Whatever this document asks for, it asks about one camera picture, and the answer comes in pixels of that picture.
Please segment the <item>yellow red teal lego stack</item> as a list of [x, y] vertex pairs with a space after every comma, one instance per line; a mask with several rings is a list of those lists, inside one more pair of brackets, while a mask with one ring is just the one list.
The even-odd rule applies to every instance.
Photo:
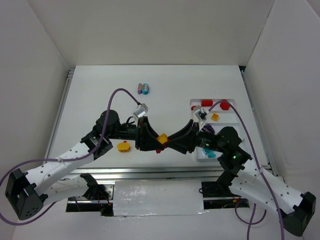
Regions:
[[157, 140], [163, 145], [164, 149], [167, 148], [166, 144], [169, 141], [168, 136], [163, 133], [157, 137]]

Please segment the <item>purple flower lego piece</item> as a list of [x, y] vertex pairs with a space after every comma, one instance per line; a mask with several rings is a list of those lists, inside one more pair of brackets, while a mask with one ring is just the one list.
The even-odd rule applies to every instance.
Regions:
[[213, 128], [209, 123], [205, 124], [205, 125], [203, 126], [202, 130], [203, 130], [204, 132], [209, 132], [209, 133], [215, 134], [214, 128]]

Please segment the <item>teal studded lego brick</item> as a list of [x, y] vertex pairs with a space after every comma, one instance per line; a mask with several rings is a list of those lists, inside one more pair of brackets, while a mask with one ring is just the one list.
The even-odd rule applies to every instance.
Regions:
[[203, 152], [204, 152], [205, 155], [208, 155], [209, 153], [212, 152], [212, 150], [211, 150], [211, 149], [208, 149], [208, 148], [203, 148], [202, 150], [203, 150]]

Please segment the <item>yellow round lego piece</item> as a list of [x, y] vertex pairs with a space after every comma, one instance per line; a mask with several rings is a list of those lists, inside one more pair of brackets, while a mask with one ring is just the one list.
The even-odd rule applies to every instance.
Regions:
[[117, 150], [121, 153], [127, 153], [131, 150], [131, 145], [127, 141], [123, 141], [117, 144]]

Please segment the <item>small teal lego brick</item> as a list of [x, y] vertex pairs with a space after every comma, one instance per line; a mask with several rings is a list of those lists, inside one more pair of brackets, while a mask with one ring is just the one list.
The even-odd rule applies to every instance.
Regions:
[[213, 158], [216, 157], [216, 154], [215, 154], [214, 152], [210, 152], [210, 153], [207, 154], [207, 157], [208, 157], [209, 159], [213, 159]]

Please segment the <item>small yellow lego brick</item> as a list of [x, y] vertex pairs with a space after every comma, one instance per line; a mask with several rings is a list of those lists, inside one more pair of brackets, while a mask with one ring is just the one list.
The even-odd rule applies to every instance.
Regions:
[[211, 116], [211, 119], [215, 122], [217, 122], [219, 120], [219, 115], [216, 114], [216, 113], [213, 113], [212, 116]]

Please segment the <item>red studded lego brick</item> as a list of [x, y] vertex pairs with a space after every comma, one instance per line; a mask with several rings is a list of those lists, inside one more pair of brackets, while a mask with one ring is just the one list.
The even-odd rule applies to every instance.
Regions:
[[213, 100], [211, 99], [204, 99], [201, 101], [200, 105], [202, 107], [211, 107], [214, 104]]

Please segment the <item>red flower lego piece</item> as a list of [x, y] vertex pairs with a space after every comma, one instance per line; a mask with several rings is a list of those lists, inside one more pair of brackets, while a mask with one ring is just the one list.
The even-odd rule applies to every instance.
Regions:
[[230, 104], [228, 103], [228, 101], [226, 99], [223, 99], [221, 101], [221, 103], [219, 104], [219, 106], [223, 111], [228, 111], [230, 109]]

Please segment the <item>pastel flower lego stack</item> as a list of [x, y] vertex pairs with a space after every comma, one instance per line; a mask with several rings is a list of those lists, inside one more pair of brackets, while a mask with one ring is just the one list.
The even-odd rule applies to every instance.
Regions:
[[149, 94], [149, 84], [148, 83], [139, 83], [137, 87], [138, 95], [148, 95]]

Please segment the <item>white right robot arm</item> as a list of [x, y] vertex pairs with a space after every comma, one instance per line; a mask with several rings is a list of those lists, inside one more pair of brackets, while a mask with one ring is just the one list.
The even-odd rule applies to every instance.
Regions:
[[220, 152], [217, 158], [223, 168], [216, 185], [202, 186], [204, 194], [226, 193], [241, 196], [265, 210], [281, 217], [283, 228], [300, 237], [306, 230], [316, 210], [316, 197], [302, 193], [284, 183], [245, 152], [236, 129], [223, 127], [218, 133], [200, 131], [193, 120], [180, 131], [169, 136], [166, 147], [182, 154], [192, 153], [196, 148]]

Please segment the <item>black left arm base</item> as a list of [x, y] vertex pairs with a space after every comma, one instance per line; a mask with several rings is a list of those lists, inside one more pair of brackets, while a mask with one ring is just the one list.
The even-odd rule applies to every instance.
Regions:
[[89, 173], [80, 175], [88, 186], [83, 195], [67, 199], [67, 213], [99, 212], [103, 217], [113, 217], [114, 184], [99, 184]]

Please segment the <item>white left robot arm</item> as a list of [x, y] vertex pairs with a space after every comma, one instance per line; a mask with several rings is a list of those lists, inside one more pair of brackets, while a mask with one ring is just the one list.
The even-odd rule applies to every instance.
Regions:
[[74, 178], [67, 175], [106, 154], [113, 147], [112, 139], [134, 141], [135, 147], [144, 152], [160, 152], [165, 148], [146, 116], [137, 122], [128, 120], [120, 123], [116, 111], [106, 110], [92, 130], [59, 157], [43, 160], [41, 166], [25, 172], [18, 166], [10, 170], [5, 197], [18, 219], [33, 221], [44, 206], [70, 197], [108, 200], [106, 187], [98, 184], [91, 174], [81, 173]]

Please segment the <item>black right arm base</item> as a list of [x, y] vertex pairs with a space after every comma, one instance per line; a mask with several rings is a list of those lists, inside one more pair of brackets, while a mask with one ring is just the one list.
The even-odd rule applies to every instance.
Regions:
[[228, 187], [217, 181], [202, 181], [198, 192], [203, 197], [205, 210], [249, 207], [247, 199], [231, 193]]

